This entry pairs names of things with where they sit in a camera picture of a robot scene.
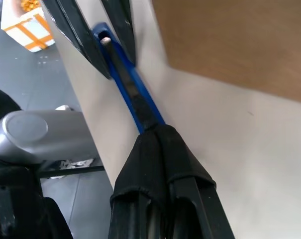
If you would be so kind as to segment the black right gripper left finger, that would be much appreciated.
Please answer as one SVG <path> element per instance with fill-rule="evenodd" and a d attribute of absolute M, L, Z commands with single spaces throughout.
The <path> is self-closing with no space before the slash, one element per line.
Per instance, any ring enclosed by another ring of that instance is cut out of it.
<path fill-rule="evenodd" d="M 110 198 L 108 239 L 170 239 L 165 151 L 167 129 L 139 135 Z"/>

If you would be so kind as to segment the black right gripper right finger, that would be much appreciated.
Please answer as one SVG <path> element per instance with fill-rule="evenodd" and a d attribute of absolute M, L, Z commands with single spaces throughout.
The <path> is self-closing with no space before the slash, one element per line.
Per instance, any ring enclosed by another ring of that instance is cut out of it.
<path fill-rule="evenodd" d="M 169 190 L 168 239 L 235 239 L 216 183 L 170 125 L 156 128 Z"/>

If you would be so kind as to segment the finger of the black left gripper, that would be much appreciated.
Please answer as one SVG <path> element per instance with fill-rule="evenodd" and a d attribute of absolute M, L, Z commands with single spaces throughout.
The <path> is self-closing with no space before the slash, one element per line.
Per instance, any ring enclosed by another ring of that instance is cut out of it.
<path fill-rule="evenodd" d="M 108 65 L 76 0 L 42 0 L 60 32 L 107 79 Z"/>
<path fill-rule="evenodd" d="M 127 58 L 136 65 L 136 48 L 130 0 L 101 0 Z"/>

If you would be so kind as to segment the blue pen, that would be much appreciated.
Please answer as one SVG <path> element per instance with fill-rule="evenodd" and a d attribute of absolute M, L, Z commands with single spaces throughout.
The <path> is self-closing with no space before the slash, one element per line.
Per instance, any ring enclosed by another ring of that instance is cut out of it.
<path fill-rule="evenodd" d="M 165 124 L 136 67 L 105 22 L 93 28 L 102 55 L 140 133 Z"/>

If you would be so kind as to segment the brown cardboard box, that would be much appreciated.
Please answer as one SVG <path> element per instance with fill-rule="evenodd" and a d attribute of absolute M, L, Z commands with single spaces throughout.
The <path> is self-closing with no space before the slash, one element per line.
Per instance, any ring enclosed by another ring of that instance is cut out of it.
<path fill-rule="evenodd" d="M 301 102 L 301 0 L 152 0 L 169 64 Z"/>

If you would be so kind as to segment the white box with orange tape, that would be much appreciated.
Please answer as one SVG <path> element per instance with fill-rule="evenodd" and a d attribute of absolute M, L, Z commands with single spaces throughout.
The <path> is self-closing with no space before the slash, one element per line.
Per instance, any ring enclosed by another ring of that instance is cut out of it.
<path fill-rule="evenodd" d="M 22 13 L 3 6 L 1 29 L 26 50 L 35 53 L 55 44 L 42 8 Z"/>

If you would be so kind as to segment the orange yellow bundle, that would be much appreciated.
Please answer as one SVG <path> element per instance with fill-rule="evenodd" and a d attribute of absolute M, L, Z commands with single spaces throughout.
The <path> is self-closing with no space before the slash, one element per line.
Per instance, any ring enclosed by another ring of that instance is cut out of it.
<path fill-rule="evenodd" d="M 39 0 L 20 0 L 20 6 L 24 12 L 30 12 L 40 7 Z"/>

